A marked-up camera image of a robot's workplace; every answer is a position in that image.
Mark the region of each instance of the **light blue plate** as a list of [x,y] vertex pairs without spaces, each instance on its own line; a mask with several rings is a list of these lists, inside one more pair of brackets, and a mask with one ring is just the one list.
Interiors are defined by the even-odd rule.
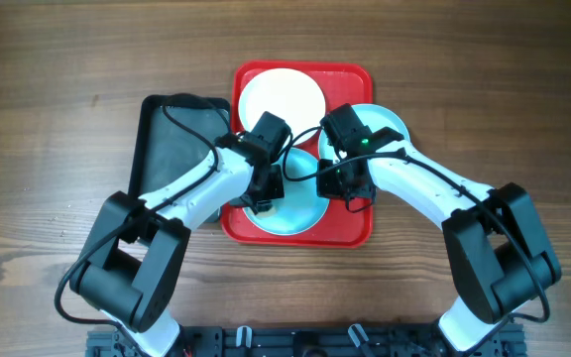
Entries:
[[[284,157],[278,164],[281,166]],[[318,161],[309,153],[292,148],[287,155],[287,175],[300,178],[316,172]],[[329,199],[316,195],[316,178],[301,182],[284,178],[284,198],[274,199],[273,208],[259,215],[250,208],[244,213],[260,229],[276,235],[293,235],[304,232],[316,224],[325,214]]]
[[[390,127],[403,134],[407,141],[411,141],[408,135],[408,130],[402,122],[402,119],[400,119],[393,111],[376,104],[356,104],[352,105],[352,108],[363,124],[369,126],[372,133],[375,133],[385,127]],[[329,145],[327,135],[324,131],[321,131],[321,135],[318,138],[318,156],[321,159],[329,159],[334,162],[338,161],[338,158],[334,153],[334,148]]]

